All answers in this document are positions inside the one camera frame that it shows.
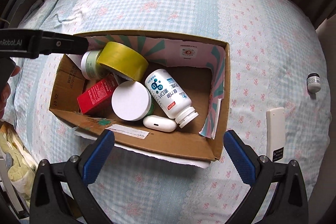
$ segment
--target yellow cloth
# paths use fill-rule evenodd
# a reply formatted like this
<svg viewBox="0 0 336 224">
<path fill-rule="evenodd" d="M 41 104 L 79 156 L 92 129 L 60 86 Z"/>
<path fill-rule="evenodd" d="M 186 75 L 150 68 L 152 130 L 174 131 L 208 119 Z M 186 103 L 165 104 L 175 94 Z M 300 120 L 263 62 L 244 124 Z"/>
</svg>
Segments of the yellow cloth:
<svg viewBox="0 0 336 224">
<path fill-rule="evenodd" d="M 31 155 L 24 150 L 23 144 L 12 125 L 6 122 L 0 128 L 0 148 L 4 154 L 9 153 L 13 158 L 13 166 L 8 170 L 10 181 L 23 198 L 29 200 L 37 164 Z M 23 152 L 29 164 L 19 151 Z"/>
</svg>

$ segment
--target black lid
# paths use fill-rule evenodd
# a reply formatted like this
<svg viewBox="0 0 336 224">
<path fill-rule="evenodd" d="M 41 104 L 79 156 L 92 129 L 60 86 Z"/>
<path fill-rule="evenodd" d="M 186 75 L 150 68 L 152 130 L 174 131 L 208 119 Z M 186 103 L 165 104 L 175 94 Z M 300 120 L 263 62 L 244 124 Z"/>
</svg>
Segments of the black lid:
<svg viewBox="0 0 336 224">
<path fill-rule="evenodd" d="M 317 73 L 311 73 L 311 74 L 308 75 L 307 79 L 308 79 L 309 77 L 312 77 L 312 76 L 320 77 Z"/>
</svg>

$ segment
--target sticker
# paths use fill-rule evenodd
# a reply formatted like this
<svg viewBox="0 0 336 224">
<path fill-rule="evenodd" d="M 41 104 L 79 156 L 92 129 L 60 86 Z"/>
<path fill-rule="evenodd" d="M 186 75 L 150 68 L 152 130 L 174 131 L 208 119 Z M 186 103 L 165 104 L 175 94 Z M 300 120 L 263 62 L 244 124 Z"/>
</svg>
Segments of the sticker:
<svg viewBox="0 0 336 224">
<path fill-rule="evenodd" d="M 168 109 L 168 110 L 171 109 L 174 105 L 175 105 L 175 101 L 172 102 L 172 103 L 167 107 L 167 109 Z"/>
<path fill-rule="evenodd" d="M 101 125 L 101 126 L 106 126 L 106 125 L 108 125 L 108 124 L 110 124 L 111 122 L 109 121 L 109 120 L 107 120 L 107 119 L 101 119 L 99 122 L 98 122 L 98 124 L 99 125 Z"/>
<path fill-rule="evenodd" d="M 197 47 L 181 46 L 180 47 L 180 57 L 184 59 L 196 58 Z"/>
<path fill-rule="evenodd" d="M 180 95 L 181 95 L 183 98 L 187 98 L 187 95 L 186 95 L 184 92 L 181 92 Z"/>
<path fill-rule="evenodd" d="M 167 82 L 168 82 L 169 84 L 171 84 L 171 83 L 176 83 L 175 80 L 174 80 L 173 78 L 168 78 L 168 79 L 167 79 Z"/>
<path fill-rule="evenodd" d="M 139 138 L 139 139 L 144 139 L 147 137 L 148 133 L 147 131 L 144 130 L 140 130 L 140 129 L 136 129 L 136 128 L 132 128 L 132 127 L 126 127 L 126 126 L 122 126 L 119 124 L 113 124 L 110 127 L 107 128 L 108 130 L 114 131 L 114 132 L 118 132 L 121 134 L 125 134 L 128 136 L 132 136 L 135 138 Z"/>
<path fill-rule="evenodd" d="M 277 161 L 277 160 L 281 160 L 284 156 L 284 148 L 280 148 L 277 150 L 273 151 L 273 162 Z"/>
<path fill-rule="evenodd" d="M 317 77 L 317 76 L 311 76 L 311 77 L 309 77 L 308 80 L 307 80 L 307 84 L 309 85 L 309 84 L 313 84 L 313 83 L 320 84 L 321 83 L 320 82 L 320 77 Z"/>
</svg>

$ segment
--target screw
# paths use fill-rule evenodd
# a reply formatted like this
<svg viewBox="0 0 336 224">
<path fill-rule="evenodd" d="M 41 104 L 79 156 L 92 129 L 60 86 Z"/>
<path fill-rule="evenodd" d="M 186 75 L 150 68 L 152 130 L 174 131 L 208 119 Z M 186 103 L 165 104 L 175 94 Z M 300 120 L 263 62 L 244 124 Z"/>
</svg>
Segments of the screw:
<svg viewBox="0 0 336 224">
<path fill-rule="evenodd" d="M 291 160 L 291 164 L 293 166 L 299 166 L 299 163 L 296 160 Z"/>
<path fill-rule="evenodd" d="M 45 166 L 47 163 L 48 163 L 48 160 L 46 160 L 46 159 L 41 160 L 41 165 L 42 165 L 42 166 Z"/>
<path fill-rule="evenodd" d="M 268 158 L 266 156 L 260 156 L 259 159 L 261 160 L 261 162 L 265 163 L 268 162 Z"/>
<path fill-rule="evenodd" d="M 79 157 L 77 155 L 73 155 L 70 157 L 70 161 L 71 162 L 76 162 L 79 159 Z"/>
</svg>

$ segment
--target hand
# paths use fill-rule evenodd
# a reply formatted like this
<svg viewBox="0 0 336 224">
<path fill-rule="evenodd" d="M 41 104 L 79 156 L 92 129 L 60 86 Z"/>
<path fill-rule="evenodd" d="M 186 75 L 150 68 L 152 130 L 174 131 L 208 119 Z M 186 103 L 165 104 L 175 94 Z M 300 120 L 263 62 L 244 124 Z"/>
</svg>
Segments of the hand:
<svg viewBox="0 0 336 224">
<path fill-rule="evenodd" d="M 11 76 L 15 76 L 20 72 L 20 67 L 16 66 L 12 75 Z M 5 86 L 5 88 L 3 89 L 3 91 L 0 94 L 0 119 L 2 119 L 4 113 L 5 113 L 5 106 L 7 104 L 7 99 L 11 94 L 11 88 L 9 86 L 9 84 L 7 83 L 7 85 Z"/>
</svg>

